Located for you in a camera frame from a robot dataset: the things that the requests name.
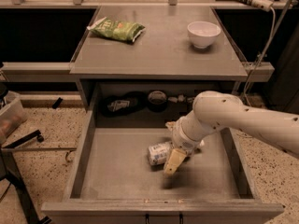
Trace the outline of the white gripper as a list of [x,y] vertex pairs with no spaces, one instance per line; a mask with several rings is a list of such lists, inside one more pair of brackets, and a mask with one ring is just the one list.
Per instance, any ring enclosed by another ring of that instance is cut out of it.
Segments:
[[192,155],[196,149],[199,149],[205,144],[204,140],[193,141],[189,138],[182,128],[182,119],[168,121],[165,127],[171,131],[173,148],[167,156],[164,164],[164,173],[173,175],[179,166],[184,162],[187,155]]

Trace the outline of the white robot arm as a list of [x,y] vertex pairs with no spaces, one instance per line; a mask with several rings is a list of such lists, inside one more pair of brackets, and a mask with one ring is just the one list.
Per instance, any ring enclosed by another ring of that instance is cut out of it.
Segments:
[[167,154],[164,173],[173,175],[205,137],[225,128],[299,157],[298,115],[250,107],[232,94],[203,91],[194,98],[191,112],[170,123],[173,148]]

